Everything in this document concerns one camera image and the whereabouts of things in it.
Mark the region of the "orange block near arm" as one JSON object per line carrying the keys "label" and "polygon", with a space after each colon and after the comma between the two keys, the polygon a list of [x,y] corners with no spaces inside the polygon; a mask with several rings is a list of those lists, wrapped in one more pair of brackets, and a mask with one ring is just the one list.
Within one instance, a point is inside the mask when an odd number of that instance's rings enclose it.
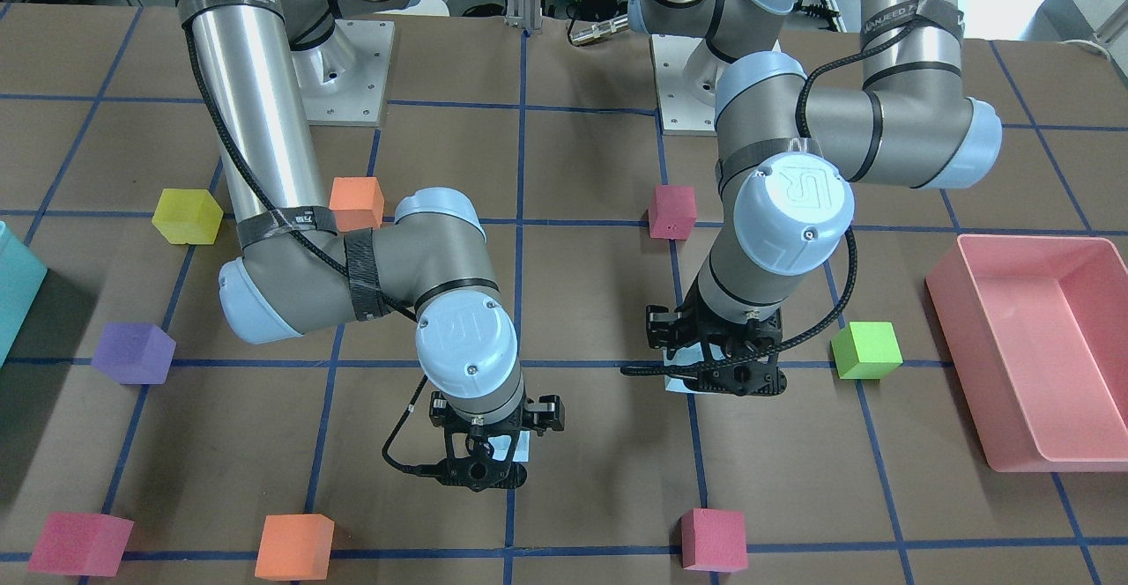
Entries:
{"label": "orange block near arm", "polygon": [[384,193],[377,178],[334,178],[331,206],[341,233],[382,227]]}

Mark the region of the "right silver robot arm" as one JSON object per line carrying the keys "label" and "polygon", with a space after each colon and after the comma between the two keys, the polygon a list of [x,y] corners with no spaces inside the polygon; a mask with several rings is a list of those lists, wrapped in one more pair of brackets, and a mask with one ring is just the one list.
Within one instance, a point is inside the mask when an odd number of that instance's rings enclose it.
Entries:
{"label": "right silver robot arm", "polygon": [[479,491],[525,482],[531,432],[561,429],[561,401],[525,395],[518,336],[486,234],[458,190],[416,190],[394,224],[352,225],[328,206],[310,124],[371,124],[384,109],[391,23],[359,12],[418,0],[174,0],[190,64],[223,147],[241,255],[220,300],[246,343],[399,313],[444,432],[435,464],[398,471]]}

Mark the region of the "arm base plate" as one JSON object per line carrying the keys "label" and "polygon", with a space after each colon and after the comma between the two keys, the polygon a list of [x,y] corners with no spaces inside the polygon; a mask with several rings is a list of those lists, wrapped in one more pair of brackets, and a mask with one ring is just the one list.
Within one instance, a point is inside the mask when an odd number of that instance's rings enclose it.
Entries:
{"label": "arm base plate", "polygon": [[291,52],[311,126],[382,124],[395,34],[390,20],[338,20],[331,38]]}
{"label": "arm base plate", "polygon": [[660,34],[651,36],[651,47],[662,132],[670,136],[713,136],[719,112],[744,90],[772,77],[805,76],[777,48],[740,57],[729,76],[731,65],[705,39]]}

